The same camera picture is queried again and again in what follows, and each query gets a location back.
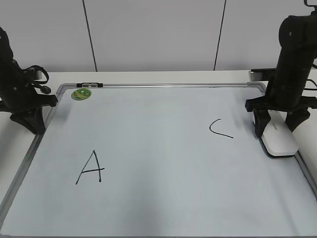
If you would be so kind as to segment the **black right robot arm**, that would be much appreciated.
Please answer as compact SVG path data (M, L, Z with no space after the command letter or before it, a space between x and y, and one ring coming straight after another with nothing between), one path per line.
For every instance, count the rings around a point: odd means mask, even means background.
M269 111L286 112L285 123L294 131L316 109L316 97L303 96L314 60L317 58L317 12L290 15L279 28L281 51L274 77L269 79L265 94L247 99L246 111L255 118L255 134L261 137L271 120Z

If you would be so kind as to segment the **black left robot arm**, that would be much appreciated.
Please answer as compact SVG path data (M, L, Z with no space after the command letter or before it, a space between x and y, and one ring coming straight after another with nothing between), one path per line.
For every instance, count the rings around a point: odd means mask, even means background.
M55 107L49 75L39 65L22 69L14 59L9 38L0 30L0 111L11 113L10 119L31 131L44 134L43 107Z

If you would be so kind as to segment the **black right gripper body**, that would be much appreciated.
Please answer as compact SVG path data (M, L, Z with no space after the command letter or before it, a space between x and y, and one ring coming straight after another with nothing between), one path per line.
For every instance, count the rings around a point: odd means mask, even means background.
M274 78L269 80L264 96L246 100L246 110L294 112L303 108L316 109L316 97L302 95L308 76L308 71L276 72Z

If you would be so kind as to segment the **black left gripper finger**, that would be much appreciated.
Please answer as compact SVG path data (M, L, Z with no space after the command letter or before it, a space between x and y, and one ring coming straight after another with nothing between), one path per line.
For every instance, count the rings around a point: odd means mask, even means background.
M44 134L46 131L46 127L43 119L43 109L35 108L32 109L29 113L29 130L33 134Z
M33 134L37 134L37 130L35 128L36 117L33 113L16 113L10 116L10 119L26 129L28 129Z

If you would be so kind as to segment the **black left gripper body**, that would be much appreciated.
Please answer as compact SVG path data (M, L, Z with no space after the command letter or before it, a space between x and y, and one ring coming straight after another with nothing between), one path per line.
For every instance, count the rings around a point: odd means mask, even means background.
M51 94L49 87L45 86L49 80L48 73L41 66L31 67L42 72L41 80L30 79L15 61L0 63L0 110L2 112L19 113L43 106L57 105L57 97Z

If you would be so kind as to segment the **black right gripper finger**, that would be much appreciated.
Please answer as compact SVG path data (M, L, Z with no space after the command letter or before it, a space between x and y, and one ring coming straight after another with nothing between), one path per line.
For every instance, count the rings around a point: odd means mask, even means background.
M308 109L299 109L287 113L285 123L288 128L293 132L301 123L309 119L310 112Z
M266 109L255 109L253 110L253 115L255 119L255 134L257 137L261 137L271 117Z

